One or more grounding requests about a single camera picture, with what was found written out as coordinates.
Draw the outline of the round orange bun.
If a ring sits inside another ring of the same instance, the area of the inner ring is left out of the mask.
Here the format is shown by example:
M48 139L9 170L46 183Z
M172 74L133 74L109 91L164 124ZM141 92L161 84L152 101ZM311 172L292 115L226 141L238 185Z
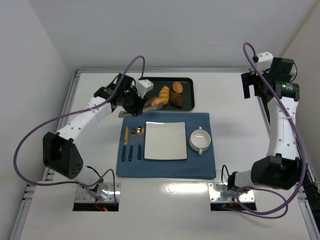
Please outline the round orange bun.
M155 97L152 101L151 101L151 106L157 106L159 104L163 104L164 100L161 97Z

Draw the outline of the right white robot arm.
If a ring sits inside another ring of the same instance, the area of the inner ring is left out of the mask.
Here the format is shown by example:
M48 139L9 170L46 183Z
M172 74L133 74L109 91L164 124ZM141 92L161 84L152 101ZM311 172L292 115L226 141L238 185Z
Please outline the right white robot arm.
M258 71L272 87L268 89L257 72L241 75L243 94L250 97L249 86L260 97L269 123L269 146L266 156L256 161L250 170L233 172L227 180L231 193L246 193L250 188L268 187L289 190L299 182L302 160L297 148L296 135L290 121L296 120L300 87L291 81L292 59L273 57L269 52L253 57Z

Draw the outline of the metal tongs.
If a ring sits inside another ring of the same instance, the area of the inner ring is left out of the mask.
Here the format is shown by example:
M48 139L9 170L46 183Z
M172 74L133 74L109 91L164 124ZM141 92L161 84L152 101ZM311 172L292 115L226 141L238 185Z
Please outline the metal tongs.
M143 113L147 113L147 112L153 112L153 111L157 111L160 110L162 107L164 106L163 102L160 102L154 106L150 105L147 107L143 107L140 110L136 111L135 113L133 112L128 112L126 110L122 110L119 112L118 117L119 118L124 118L125 116L134 116L137 117L139 115L142 115Z

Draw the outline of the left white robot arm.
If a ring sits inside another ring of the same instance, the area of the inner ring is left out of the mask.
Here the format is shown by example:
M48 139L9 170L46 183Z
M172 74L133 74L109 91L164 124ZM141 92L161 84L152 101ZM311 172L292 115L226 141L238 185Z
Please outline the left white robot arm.
M102 177L85 165L78 147L85 137L118 106L132 115L143 113L146 94L154 88L148 79L135 80L118 74L108 85L100 87L85 109L56 133L48 132L42 140L43 163L62 176L77 182L88 195L101 200L105 188Z

